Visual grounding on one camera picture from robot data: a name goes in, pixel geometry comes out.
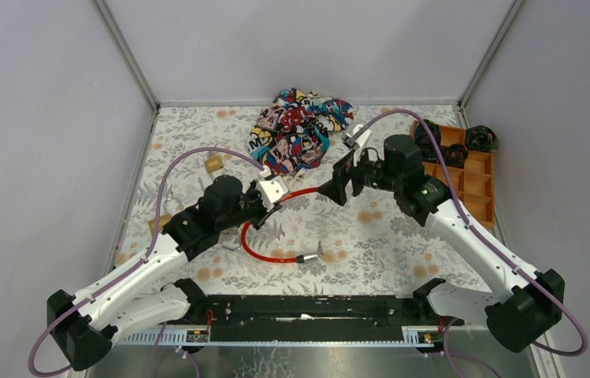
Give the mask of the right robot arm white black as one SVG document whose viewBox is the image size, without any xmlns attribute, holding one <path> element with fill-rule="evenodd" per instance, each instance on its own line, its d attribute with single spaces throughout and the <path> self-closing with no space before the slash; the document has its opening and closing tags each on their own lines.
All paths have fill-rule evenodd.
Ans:
<svg viewBox="0 0 590 378">
<path fill-rule="evenodd" d="M 445 241 L 481 276 L 488 293 L 433 280 L 417 290 L 412 312 L 422 324 L 441 316 L 485 326 L 507 350 L 519 353 L 562 319 L 565 281 L 510 252 L 451 196 L 449 187 L 426 173 L 421 151 L 408 135 L 384 141 L 383 158 L 371 159 L 354 148 L 332 168 L 332 178 L 318 193 L 340 206 L 347 186 L 357 196 L 364 188 L 389 191 L 402 213 Z"/>
</svg>

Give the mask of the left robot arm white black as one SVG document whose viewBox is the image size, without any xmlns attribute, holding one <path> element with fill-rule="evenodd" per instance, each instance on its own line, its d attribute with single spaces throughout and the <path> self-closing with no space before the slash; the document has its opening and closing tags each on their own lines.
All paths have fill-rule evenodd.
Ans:
<svg viewBox="0 0 590 378">
<path fill-rule="evenodd" d="M 254 180 L 244 187 L 234 176 L 219 176 L 194 205 L 173 215 L 143 252 L 73 294 L 55 291 L 46 300 L 47 329 L 70 369 L 90 368 L 120 339 L 153 324 L 200 321 L 205 303 L 193 283 L 137 297 L 167 272 L 216 246 L 223 231 L 245 223 L 262 226 L 287 194 L 280 179 Z"/>
</svg>

